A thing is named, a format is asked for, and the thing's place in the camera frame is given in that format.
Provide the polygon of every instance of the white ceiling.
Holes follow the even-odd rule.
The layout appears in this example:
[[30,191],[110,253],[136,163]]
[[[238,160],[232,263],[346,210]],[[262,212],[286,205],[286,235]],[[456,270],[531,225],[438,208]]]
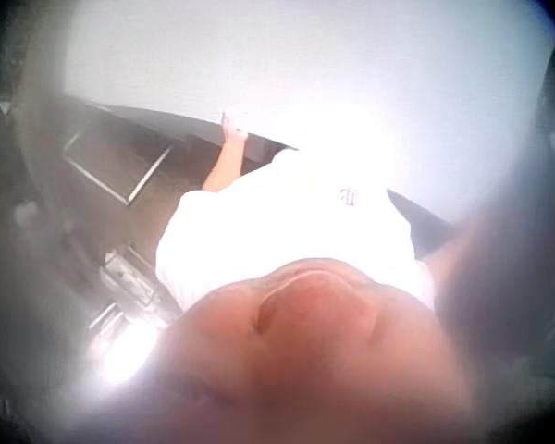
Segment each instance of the white ceiling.
[[69,94],[218,122],[374,169],[456,222],[507,174],[555,29],[526,2],[84,0]]

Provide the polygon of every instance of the white shirt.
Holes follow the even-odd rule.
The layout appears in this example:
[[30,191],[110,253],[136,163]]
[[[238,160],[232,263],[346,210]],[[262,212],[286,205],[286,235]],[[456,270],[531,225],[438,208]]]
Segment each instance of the white shirt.
[[223,191],[187,192],[158,245],[158,278],[187,310],[229,283],[300,259],[331,258],[433,309],[409,223],[378,174],[362,170],[284,150]]

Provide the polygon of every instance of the light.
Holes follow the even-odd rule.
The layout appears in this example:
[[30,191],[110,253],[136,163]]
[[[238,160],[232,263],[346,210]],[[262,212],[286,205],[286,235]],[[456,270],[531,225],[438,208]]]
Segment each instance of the light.
[[105,378],[112,384],[124,382],[144,363],[158,339],[155,328],[130,324],[113,342],[105,356]]

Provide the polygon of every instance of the shirt logo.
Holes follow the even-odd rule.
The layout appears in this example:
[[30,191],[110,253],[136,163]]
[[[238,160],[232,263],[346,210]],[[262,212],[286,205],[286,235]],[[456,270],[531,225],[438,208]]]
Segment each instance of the shirt logo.
[[340,192],[341,192],[341,200],[343,201],[344,204],[348,206],[355,206],[353,202],[353,198],[358,193],[357,190],[354,190],[353,188],[344,188]]

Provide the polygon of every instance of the hand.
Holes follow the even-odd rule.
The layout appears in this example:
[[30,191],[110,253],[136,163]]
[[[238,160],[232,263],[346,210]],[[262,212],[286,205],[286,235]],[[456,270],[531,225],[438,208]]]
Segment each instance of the hand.
[[249,138],[247,132],[247,116],[245,113],[227,113],[222,114],[222,130],[224,131],[224,140],[246,142]]

